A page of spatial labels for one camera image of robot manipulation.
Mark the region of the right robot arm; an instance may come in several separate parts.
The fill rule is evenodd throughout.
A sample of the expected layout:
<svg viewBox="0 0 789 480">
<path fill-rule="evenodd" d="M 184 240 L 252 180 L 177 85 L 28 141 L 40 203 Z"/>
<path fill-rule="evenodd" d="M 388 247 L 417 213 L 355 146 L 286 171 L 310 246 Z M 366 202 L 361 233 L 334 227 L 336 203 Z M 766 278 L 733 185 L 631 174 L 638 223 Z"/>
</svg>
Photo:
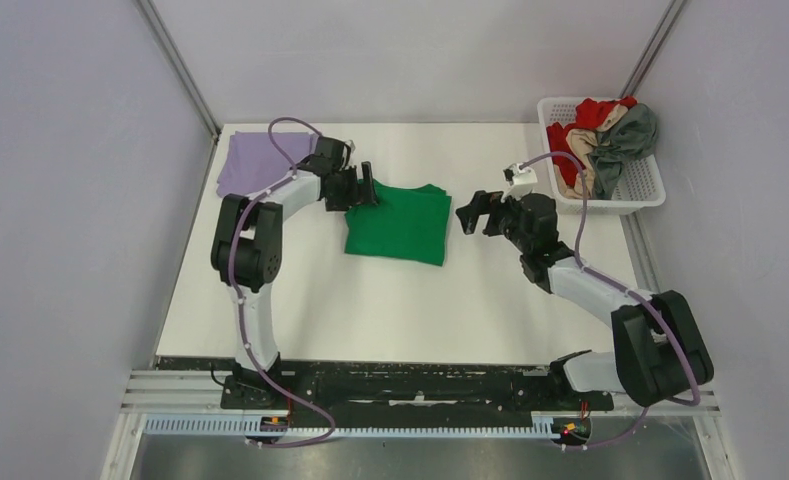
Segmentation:
<svg viewBox="0 0 789 480">
<path fill-rule="evenodd" d="M 572 408 L 595 391 L 624 393 L 642 407 L 699 404 L 714 366 L 682 294 L 634 290 L 592 268 L 560 240 L 556 203 L 548 196 L 477 191 L 456 216 L 465 234 L 485 217 L 484 235 L 501 236 L 519 251 L 531 283 L 610 328 L 612 351 L 583 351 L 551 363 L 547 392 L 555 405 Z"/>
</svg>

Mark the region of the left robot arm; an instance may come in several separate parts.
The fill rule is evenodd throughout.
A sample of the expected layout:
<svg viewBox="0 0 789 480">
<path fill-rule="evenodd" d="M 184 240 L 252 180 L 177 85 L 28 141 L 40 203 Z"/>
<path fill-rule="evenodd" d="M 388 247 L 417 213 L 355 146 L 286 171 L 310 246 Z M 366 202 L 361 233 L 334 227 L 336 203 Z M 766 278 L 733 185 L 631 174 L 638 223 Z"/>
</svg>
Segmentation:
<svg viewBox="0 0 789 480">
<path fill-rule="evenodd" d="M 353 164 L 352 153 L 352 143 L 320 137 L 309 155 L 291 162 L 270 185 L 222 200 L 210 262 L 236 308 L 232 380 L 260 407 L 276 405 L 284 394 L 272 286 L 282 266 L 285 221 L 317 202 L 329 212 L 379 203 L 371 163 Z"/>
</svg>

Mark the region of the green t-shirt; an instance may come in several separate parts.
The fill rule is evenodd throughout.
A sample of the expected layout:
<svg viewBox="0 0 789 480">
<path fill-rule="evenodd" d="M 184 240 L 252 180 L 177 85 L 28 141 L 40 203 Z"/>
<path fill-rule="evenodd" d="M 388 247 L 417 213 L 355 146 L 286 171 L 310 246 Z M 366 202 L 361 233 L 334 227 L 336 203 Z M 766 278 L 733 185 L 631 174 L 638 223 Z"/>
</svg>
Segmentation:
<svg viewBox="0 0 789 480">
<path fill-rule="evenodd" d="M 452 205 L 446 190 L 433 184 L 409 189 L 378 181 L 374 187 L 376 205 L 357 206 L 345 214 L 344 252 L 443 266 Z"/>
</svg>

